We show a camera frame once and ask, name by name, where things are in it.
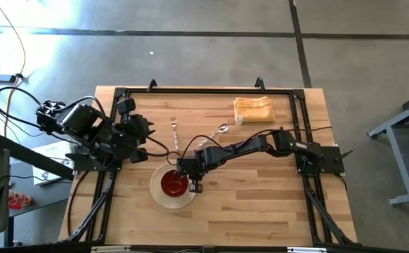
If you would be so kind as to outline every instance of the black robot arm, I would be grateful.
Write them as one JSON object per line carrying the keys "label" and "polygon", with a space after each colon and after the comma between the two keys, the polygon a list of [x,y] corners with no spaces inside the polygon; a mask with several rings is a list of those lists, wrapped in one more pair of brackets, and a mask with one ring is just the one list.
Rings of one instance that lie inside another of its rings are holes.
{"label": "black robot arm", "polygon": [[[268,143],[270,135],[274,145]],[[287,157],[295,153],[306,156],[310,162],[318,162],[323,158],[320,144],[296,141],[290,132],[280,129],[227,147],[214,146],[196,150],[191,156],[179,157],[176,161],[176,170],[192,181],[189,185],[190,192],[201,193],[203,186],[200,181],[206,173],[228,160],[255,152],[265,152],[274,157]]]}
{"label": "black robot arm", "polygon": [[85,147],[84,153],[67,156],[85,164],[85,167],[95,167],[100,171],[103,167],[118,167],[111,164],[103,166],[107,161],[130,159],[135,163],[147,160],[146,149],[139,145],[144,144],[154,131],[149,129],[152,123],[142,115],[130,115],[136,109],[133,98],[126,98],[117,104],[119,114],[126,117],[120,123],[111,123],[101,105],[99,108],[77,103],[66,106],[62,102],[47,100],[37,108],[37,123],[48,134],[67,134],[81,143]]}

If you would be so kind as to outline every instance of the wooden table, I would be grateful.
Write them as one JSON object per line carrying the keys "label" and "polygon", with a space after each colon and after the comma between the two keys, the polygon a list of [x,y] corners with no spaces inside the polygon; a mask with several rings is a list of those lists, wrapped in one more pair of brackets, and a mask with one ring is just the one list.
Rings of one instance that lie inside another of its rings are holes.
{"label": "wooden table", "polygon": [[[98,86],[96,89],[96,97],[108,115],[115,88]],[[305,94],[311,128],[330,126],[323,90],[305,89]],[[170,150],[174,150],[171,116],[175,116],[178,123],[180,150],[192,137],[211,135],[223,123],[228,123],[230,128],[217,137],[221,145],[245,140],[263,129],[293,128],[290,102],[286,96],[269,96],[275,111],[274,123],[242,126],[234,124],[233,101],[236,96],[232,94],[135,93],[131,97],[137,104],[136,113],[155,123],[150,127],[156,130],[152,137]],[[258,98],[260,95],[239,97]],[[313,137],[321,145],[334,144],[331,129],[314,131]],[[152,153],[163,152],[151,142],[144,147]],[[166,164],[163,157],[150,157],[138,164],[124,162],[112,198],[107,245],[311,245],[303,184],[296,172],[294,155],[274,158],[266,153],[254,153],[231,160],[208,173],[202,181],[203,193],[177,210],[157,205],[150,196],[150,177],[163,164]],[[79,186],[72,208],[73,229],[91,208],[97,174],[89,173]],[[327,210],[346,235],[356,241],[349,201],[341,179],[322,174],[322,185]],[[321,219],[317,217],[316,220],[319,235],[323,238]],[[65,216],[60,239],[67,237],[66,221]],[[101,213],[97,218],[96,233],[100,223]]]}

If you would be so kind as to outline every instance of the gray floor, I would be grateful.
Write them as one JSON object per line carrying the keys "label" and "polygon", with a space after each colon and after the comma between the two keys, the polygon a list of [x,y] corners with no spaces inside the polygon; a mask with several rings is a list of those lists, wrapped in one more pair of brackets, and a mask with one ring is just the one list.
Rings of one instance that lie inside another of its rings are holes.
{"label": "gray floor", "polygon": [[[0,2],[16,25],[30,27],[293,32],[286,0]],[[296,3],[303,32],[409,34],[409,0]],[[147,85],[152,78],[159,85],[252,86],[260,75],[270,87],[304,86],[294,39],[21,36],[29,77],[22,87],[41,100],[69,102],[93,94],[96,85]],[[336,142],[354,149],[344,163],[358,240],[409,249],[409,205],[388,203],[405,193],[388,140],[365,134],[409,99],[409,41],[305,39],[304,48],[312,85],[325,91]],[[17,72],[21,61],[14,34],[0,34],[2,72]],[[26,97],[16,94],[12,105],[12,113],[34,120]],[[16,133],[29,147],[55,141]],[[15,239],[56,241],[64,210],[60,203],[19,216]],[[28,224],[34,230],[27,232]]]}

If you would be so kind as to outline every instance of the table leg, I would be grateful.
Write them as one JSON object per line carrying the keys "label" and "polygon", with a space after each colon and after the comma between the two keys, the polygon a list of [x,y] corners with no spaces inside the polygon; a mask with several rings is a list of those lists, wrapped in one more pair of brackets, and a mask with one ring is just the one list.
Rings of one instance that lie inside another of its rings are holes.
{"label": "table leg", "polygon": [[409,110],[405,110],[399,115],[391,118],[390,120],[376,127],[372,131],[369,131],[367,135],[370,138],[377,138],[380,134],[385,134],[387,131],[387,128],[392,127],[395,124],[400,124],[403,121],[408,121],[408,120],[409,120]]}
{"label": "table leg", "polygon": [[14,217],[8,217],[8,227],[5,230],[4,247],[14,246]]}

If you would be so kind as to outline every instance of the spoon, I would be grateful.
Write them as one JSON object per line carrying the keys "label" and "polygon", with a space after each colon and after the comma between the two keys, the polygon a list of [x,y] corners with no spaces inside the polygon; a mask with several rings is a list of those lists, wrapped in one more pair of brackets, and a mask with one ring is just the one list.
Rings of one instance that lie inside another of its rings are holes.
{"label": "spoon", "polygon": [[[214,139],[214,138],[217,136],[217,134],[219,134],[219,133],[220,133],[220,134],[223,134],[223,133],[225,133],[229,128],[230,128],[230,126],[228,126],[227,123],[220,125],[218,131],[217,131],[215,134],[211,135],[210,138],[211,138],[211,139]],[[208,142],[210,142],[210,140],[206,139],[205,141],[203,141],[203,142],[201,142],[200,144],[198,144],[198,147],[201,148],[202,146],[206,145],[206,143],[208,143]]]}

